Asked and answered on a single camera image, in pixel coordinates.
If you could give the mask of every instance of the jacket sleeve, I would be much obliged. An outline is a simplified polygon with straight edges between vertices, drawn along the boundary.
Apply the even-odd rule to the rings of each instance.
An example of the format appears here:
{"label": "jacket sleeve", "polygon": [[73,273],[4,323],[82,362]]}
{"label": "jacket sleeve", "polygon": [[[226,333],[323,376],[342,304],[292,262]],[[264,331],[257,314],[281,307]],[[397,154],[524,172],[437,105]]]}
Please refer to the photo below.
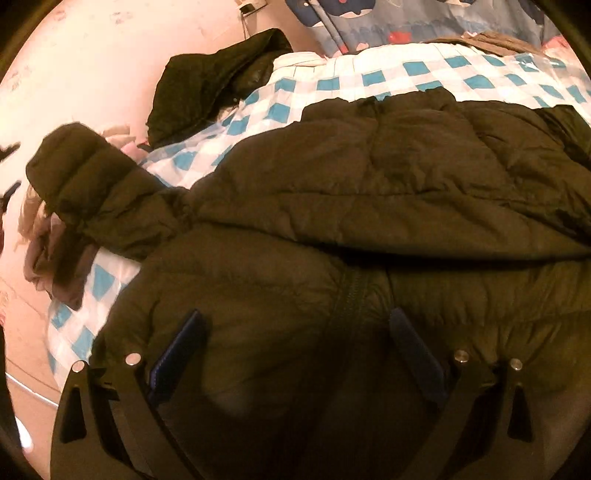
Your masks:
{"label": "jacket sleeve", "polygon": [[27,165],[48,208],[97,244],[145,259],[187,227],[182,188],[167,188],[82,124],[50,133]]}

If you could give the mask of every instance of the electrical wire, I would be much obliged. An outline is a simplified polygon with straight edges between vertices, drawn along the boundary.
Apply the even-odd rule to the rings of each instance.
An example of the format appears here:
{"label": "electrical wire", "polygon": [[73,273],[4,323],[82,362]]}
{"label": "electrical wire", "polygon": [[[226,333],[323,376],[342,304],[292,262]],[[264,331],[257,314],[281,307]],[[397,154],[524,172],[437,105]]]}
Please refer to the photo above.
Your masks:
{"label": "electrical wire", "polygon": [[13,382],[15,382],[19,387],[21,387],[23,390],[26,390],[27,392],[29,392],[31,395],[33,395],[34,397],[38,398],[39,400],[47,403],[48,405],[51,405],[54,408],[58,407],[58,404],[55,403],[53,400],[49,400],[49,398],[45,398],[43,395],[41,395],[40,393],[34,392],[33,390],[31,390],[28,386],[26,386],[24,383],[19,382],[16,378],[14,378],[11,374],[6,373],[6,377],[9,380],[12,380]]}
{"label": "electrical wire", "polygon": [[49,390],[53,390],[54,392],[56,392],[57,394],[60,394],[61,392],[56,388],[56,387],[52,387],[49,384],[46,384],[43,380],[41,380],[40,378],[37,378],[35,375],[30,374],[29,372],[27,372],[23,367],[19,366],[17,363],[13,362],[12,360],[10,360],[9,358],[6,358],[6,363],[11,364],[14,368],[20,370],[22,373],[24,373],[26,376],[32,378],[34,381],[40,383],[41,385],[43,385],[44,387],[49,388]]}

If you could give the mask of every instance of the blue square pattern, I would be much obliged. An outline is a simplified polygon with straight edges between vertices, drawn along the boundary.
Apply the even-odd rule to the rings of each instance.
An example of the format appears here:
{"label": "blue square pattern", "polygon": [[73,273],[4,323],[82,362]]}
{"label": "blue square pattern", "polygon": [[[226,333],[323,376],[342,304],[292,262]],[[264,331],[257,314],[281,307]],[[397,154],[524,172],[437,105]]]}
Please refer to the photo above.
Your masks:
{"label": "blue square pattern", "polygon": [[555,69],[565,69],[566,68],[566,64],[559,59],[550,59],[550,64],[552,65],[552,68]]}
{"label": "blue square pattern", "polygon": [[540,85],[542,90],[545,91],[548,95],[552,95],[553,97],[560,98],[564,100],[564,97],[560,94],[558,90],[556,90],[552,85]]}
{"label": "blue square pattern", "polygon": [[372,73],[364,73],[361,75],[363,80],[363,86],[369,87],[370,85],[375,85],[376,83],[383,83],[386,81],[386,77],[382,70],[378,70],[377,72]]}
{"label": "blue square pattern", "polygon": [[246,97],[246,100],[244,100],[244,105],[252,105],[253,103],[257,103],[259,98],[261,98],[261,95],[258,93],[258,90],[255,90],[248,97]]}
{"label": "blue square pattern", "polygon": [[510,81],[515,83],[515,85],[518,87],[526,84],[526,81],[519,75],[515,75],[515,73],[508,73],[507,75],[505,75],[505,77],[507,77]]}
{"label": "blue square pattern", "polygon": [[332,90],[340,90],[340,80],[338,77],[318,80],[318,83],[316,83],[316,90],[322,90],[325,92]]}
{"label": "blue square pattern", "polygon": [[72,351],[78,356],[80,360],[87,360],[88,354],[90,353],[90,347],[92,346],[92,342],[95,339],[95,336],[92,332],[86,328],[86,326],[82,327],[82,331],[78,336],[77,340],[72,344]]}
{"label": "blue square pattern", "polygon": [[430,73],[431,71],[423,61],[406,61],[402,64],[402,66],[411,77],[414,77],[415,75],[424,75],[426,73]]}
{"label": "blue square pattern", "polygon": [[230,127],[228,127],[228,135],[240,135],[246,131],[246,127],[248,127],[248,121],[250,120],[251,116],[247,115],[242,120],[234,120]]}
{"label": "blue square pattern", "polygon": [[234,115],[236,115],[236,113],[233,113],[229,117],[227,117],[224,120],[222,120],[222,126],[223,127],[227,127],[228,125],[230,125],[232,123],[232,119],[234,118]]}
{"label": "blue square pattern", "polygon": [[222,153],[220,153],[217,158],[213,161],[212,163],[212,167],[217,167],[220,162],[223,160],[223,158],[226,156],[226,154],[232,149],[232,145],[230,145],[227,149],[225,149]]}
{"label": "blue square pattern", "polygon": [[474,75],[468,79],[465,79],[464,82],[472,89],[476,90],[478,88],[494,88],[495,86],[492,82],[486,78],[484,75]]}
{"label": "blue square pattern", "polygon": [[585,100],[581,90],[579,90],[576,85],[568,87],[566,90],[573,96],[575,100],[577,100],[577,103],[587,103],[587,100]]}
{"label": "blue square pattern", "polygon": [[188,171],[193,164],[197,152],[182,152],[173,157],[173,163],[179,170]]}
{"label": "blue square pattern", "polygon": [[535,66],[534,59],[528,54],[515,55],[515,59],[521,66],[524,72],[539,72],[538,67]]}
{"label": "blue square pattern", "polygon": [[157,173],[152,173],[152,175],[154,175],[154,177],[156,177],[157,179],[159,179],[160,183],[162,183],[163,185],[165,185],[166,187],[171,187],[173,186],[172,183],[164,180],[160,175],[158,175]]}
{"label": "blue square pattern", "polygon": [[168,147],[164,147],[164,153],[167,157],[174,157],[178,152],[183,151],[185,148],[184,142],[177,143],[174,145],[169,145]]}
{"label": "blue square pattern", "polygon": [[290,111],[291,109],[287,105],[283,105],[282,103],[273,103],[271,108],[269,108],[269,113],[265,119],[270,119],[281,124],[286,124],[287,119],[290,116]]}
{"label": "blue square pattern", "polygon": [[534,96],[534,98],[535,98],[535,101],[536,101],[536,102],[538,102],[538,103],[540,104],[540,106],[541,106],[541,107],[543,107],[543,108],[549,108],[549,107],[550,107],[550,106],[549,106],[549,105],[548,105],[548,104],[547,104],[547,103],[544,101],[544,99],[543,99],[543,98],[540,98],[540,97],[537,97],[537,96]]}
{"label": "blue square pattern", "polygon": [[466,57],[461,56],[461,55],[459,55],[457,57],[451,57],[449,59],[445,59],[445,61],[452,69],[457,69],[459,67],[465,67],[466,65],[472,65],[472,63],[470,63]]}
{"label": "blue square pattern", "polygon": [[51,373],[52,374],[56,373],[56,366],[57,366],[56,357],[54,357],[51,353],[47,352],[47,360],[49,362],[49,368],[51,368]]}
{"label": "blue square pattern", "polygon": [[95,265],[95,281],[92,284],[92,296],[100,300],[113,286],[115,277],[100,265]]}
{"label": "blue square pattern", "polygon": [[392,96],[392,92],[384,92],[384,93],[380,93],[379,95],[376,95],[375,97],[381,102],[386,97],[391,97],[391,96]]}
{"label": "blue square pattern", "polygon": [[58,330],[64,326],[68,318],[72,316],[72,311],[63,303],[60,304],[56,314],[51,319],[51,324]]}
{"label": "blue square pattern", "polygon": [[296,81],[291,79],[281,79],[275,83],[275,91],[285,90],[286,92],[296,91]]}
{"label": "blue square pattern", "polygon": [[435,80],[434,82],[427,82],[427,83],[420,83],[417,85],[417,88],[424,92],[425,90],[430,90],[432,88],[439,88],[443,87],[443,84],[439,80]]}
{"label": "blue square pattern", "polygon": [[504,67],[505,66],[505,64],[502,62],[502,60],[500,60],[500,59],[498,59],[496,57],[492,57],[491,55],[484,55],[484,58],[493,67]]}

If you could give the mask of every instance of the puffer jacket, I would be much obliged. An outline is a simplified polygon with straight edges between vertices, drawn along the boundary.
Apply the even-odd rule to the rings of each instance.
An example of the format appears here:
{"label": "puffer jacket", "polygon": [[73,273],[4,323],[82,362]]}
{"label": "puffer jacket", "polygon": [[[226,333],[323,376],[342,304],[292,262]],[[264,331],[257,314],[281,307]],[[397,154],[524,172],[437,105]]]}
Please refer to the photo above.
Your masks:
{"label": "puffer jacket", "polygon": [[396,478],[437,410],[394,348],[394,308],[449,352],[522,361],[550,478],[591,416],[590,147],[571,106],[434,89],[311,105],[190,190],[80,124],[27,176],[142,262],[91,364],[153,365],[187,312],[208,322],[158,409],[204,478]]}

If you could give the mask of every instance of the bed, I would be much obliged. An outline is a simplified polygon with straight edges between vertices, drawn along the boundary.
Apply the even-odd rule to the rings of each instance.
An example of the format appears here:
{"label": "bed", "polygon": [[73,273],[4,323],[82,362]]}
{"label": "bed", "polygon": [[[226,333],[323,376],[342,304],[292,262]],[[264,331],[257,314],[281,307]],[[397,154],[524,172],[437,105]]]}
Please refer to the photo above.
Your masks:
{"label": "bed", "polygon": [[[300,119],[312,103],[445,87],[462,100],[499,100],[530,108],[573,105],[591,124],[591,80],[577,62],[533,54],[497,57],[473,47],[404,44],[326,59],[304,52],[279,57],[267,85],[222,121],[188,140],[152,152],[142,166],[169,186],[190,187],[213,171],[240,140]],[[140,265],[101,249],[85,286],[82,308],[50,307],[48,352],[60,386],[73,362],[90,356],[117,295]]]}

